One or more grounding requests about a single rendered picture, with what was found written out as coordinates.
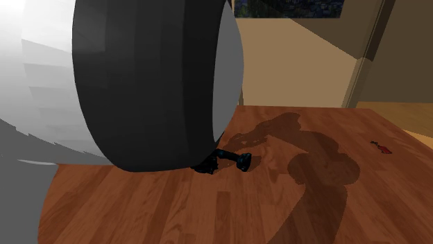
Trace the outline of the small red flat object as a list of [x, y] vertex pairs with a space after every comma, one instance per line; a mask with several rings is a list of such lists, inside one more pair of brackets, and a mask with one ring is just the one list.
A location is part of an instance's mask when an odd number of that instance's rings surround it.
[[383, 154], [392, 154], [392, 152], [386, 146], [381, 146], [376, 141], [371, 141], [371, 144], [375, 145]]

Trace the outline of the dark wall picture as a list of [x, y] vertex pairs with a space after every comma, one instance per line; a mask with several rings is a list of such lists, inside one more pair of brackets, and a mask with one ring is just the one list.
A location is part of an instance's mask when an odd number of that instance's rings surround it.
[[237, 18], [340, 18], [345, 0], [233, 0]]

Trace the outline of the dark blue-black bent object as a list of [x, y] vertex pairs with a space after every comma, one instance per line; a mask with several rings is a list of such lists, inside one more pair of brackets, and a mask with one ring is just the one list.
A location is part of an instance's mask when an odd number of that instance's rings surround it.
[[195, 170], [197, 173], [212, 175], [219, 167], [218, 159], [228, 159], [235, 162], [239, 170], [247, 172], [251, 166], [251, 158], [252, 155], [249, 152], [238, 155], [237, 153], [227, 150], [216, 149], [203, 162], [196, 166], [191, 166], [191, 169]]

